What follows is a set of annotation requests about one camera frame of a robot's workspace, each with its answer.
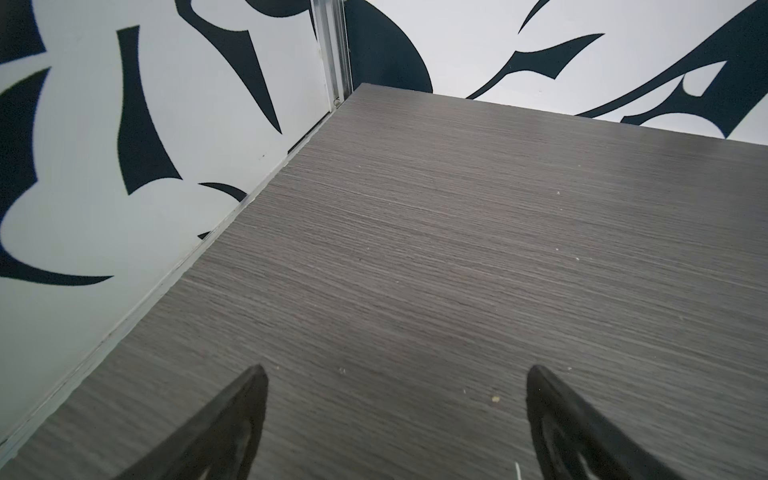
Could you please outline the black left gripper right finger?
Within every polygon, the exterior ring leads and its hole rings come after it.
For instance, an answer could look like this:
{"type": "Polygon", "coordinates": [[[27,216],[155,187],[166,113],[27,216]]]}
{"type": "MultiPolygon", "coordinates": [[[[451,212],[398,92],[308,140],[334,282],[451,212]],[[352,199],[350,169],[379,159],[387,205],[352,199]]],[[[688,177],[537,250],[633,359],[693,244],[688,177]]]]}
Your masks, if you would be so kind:
{"type": "Polygon", "coordinates": [[[679,479],[547,367],[526,378],[531,438],[545,479],[679,479]]]}

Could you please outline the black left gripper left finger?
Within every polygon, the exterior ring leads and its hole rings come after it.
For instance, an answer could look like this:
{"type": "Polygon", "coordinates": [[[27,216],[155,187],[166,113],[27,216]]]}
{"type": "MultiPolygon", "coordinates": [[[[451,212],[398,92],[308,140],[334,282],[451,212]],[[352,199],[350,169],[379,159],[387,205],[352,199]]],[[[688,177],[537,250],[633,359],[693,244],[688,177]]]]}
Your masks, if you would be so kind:
{"type": "Polygon", "coordinates": [[[119,479],[246,479],[258,452],[269,379],[249,367],[119,479]]]}

